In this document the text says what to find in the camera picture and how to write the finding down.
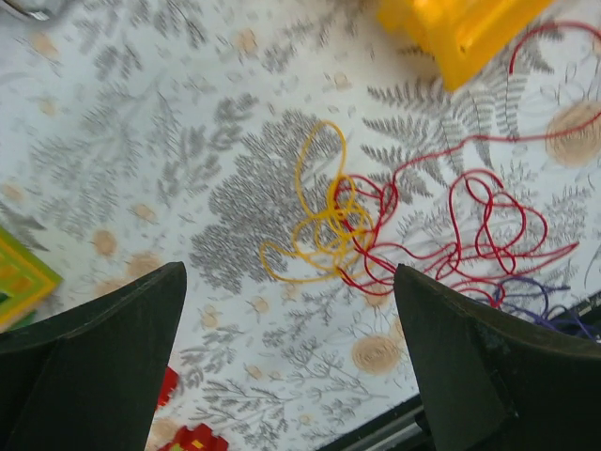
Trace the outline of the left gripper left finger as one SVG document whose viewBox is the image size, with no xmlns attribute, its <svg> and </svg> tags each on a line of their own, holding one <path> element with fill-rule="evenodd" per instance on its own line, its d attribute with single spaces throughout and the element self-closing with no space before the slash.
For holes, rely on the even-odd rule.
<svg viewBox="0 0 601 451">
<path fill-rule="evenodd" d="M 171 262 L 1 335 L 4 450 L 142 450 L 187 289 Z"/>
</svg>

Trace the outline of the yellow plastic bin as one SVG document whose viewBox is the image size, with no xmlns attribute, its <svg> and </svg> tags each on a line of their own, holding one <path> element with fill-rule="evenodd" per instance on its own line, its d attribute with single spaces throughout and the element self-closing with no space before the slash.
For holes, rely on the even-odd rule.
<svg viewBox="0 0 601 451">
<path fill-rule="evenodd" d="M 404 33 L 431 54 L 444 87 L 455 91 L 550 4 L 550 0 L 383 0 L 378 20 L 387 33 Z"/>
</svg>

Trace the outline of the yellow green blue brick stack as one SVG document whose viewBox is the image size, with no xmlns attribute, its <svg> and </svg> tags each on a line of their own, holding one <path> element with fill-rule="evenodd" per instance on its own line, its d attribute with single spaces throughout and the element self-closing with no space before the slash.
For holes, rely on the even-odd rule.
<svg viewBox="0 0 601 451">
<path fill-rule="evenodd" d="M 1 228 L 1 332 L 34 312 L 62 277 Z"/>
</svg>

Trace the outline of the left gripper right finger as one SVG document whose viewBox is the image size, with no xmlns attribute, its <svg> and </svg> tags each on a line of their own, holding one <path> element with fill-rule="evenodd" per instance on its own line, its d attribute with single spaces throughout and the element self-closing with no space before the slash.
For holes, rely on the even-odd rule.
<svg viewBox="0 0 601 451">
<path fill-rule="evenodd" d="M 476 303 L 406 265 L 393 289 L 438 450 L 599 449 L 599 345 Z"/>
</svg>

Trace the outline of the floral table mat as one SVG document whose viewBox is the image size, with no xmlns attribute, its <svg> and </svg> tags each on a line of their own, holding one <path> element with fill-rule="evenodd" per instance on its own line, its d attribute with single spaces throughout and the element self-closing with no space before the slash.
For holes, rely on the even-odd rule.
<svg viewBox="0 0 601 451">
<path fill-rule="evenodd" d="M 600 27 L 557 1 L 470 84 L 373 1 L 73 1 L 1 16 L 1 223 L 62 276 L 40 318 L 183 262 L 180 376 L 149 448 L 205 423 L 316 450 L 418 392 L 393 295 L 294 258 L 338 171 L 396 179 L 381 256 L 436 270 L 481 224 L 524 319 L 600 288 Z"/>
</svg>

